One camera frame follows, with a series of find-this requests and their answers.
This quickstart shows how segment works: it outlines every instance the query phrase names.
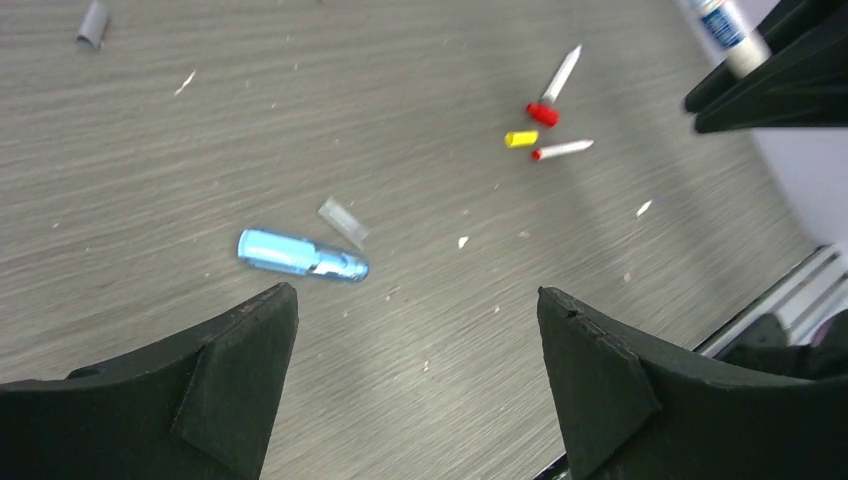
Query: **red cap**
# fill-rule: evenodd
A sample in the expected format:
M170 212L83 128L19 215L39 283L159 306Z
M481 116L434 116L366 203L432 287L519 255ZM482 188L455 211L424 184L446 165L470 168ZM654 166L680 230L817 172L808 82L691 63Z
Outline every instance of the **red cap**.
M531 103L527 105L527 113L542 125L552 128L559 122L559 112L544 103Z

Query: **gray plastic piece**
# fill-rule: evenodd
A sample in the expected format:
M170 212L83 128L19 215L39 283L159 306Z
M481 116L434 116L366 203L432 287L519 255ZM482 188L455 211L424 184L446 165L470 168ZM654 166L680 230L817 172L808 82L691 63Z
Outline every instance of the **gray plastic piece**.
M88 6L88 11L82 19L79 31L77 31L77 43L82 43L93 48L100 48L100 40L109 23L109 12L102 3L94 1Z
M328 198L324 205L321 205L321 208L318 209L318 215L344 235L356 248L362 250L362 242L368 236L368 229L345 210L335 198Z

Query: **blue pen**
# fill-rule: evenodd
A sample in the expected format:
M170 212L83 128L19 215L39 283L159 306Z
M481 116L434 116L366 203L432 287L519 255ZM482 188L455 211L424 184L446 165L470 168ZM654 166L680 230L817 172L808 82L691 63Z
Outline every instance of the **blue pen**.
M368 276L368 262L354 253L258 228L242 232L238 257L252 267L291 275L316 275L345 282L361 282Z

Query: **blue marker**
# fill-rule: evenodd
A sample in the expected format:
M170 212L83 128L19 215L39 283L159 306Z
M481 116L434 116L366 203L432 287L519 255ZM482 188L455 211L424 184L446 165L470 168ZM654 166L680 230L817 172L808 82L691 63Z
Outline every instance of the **blue marker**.
M368 276L368 262L340 248L268 230L242 232L238 257L262 270L291 275L316 275L361 282Z
M689 0L692 11L716 45L727 54L727 66L744 78L771 57L763 37L729 0Z

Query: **wood grain surface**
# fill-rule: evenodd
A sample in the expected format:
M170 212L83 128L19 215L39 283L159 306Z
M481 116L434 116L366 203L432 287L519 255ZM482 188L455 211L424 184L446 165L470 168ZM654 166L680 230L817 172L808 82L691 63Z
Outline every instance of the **wood grain surface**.
M812 251L746 134L691 133L708 66L672 0L104 3L97 53L86 1L0 5L0 381L290 281L264 478L531 478L562 451L537 287L693 347ZM503 135L578 43L542 142L597 143L533 164ZM329 196L372 229L366 282L235 258L248 226L344 245Z

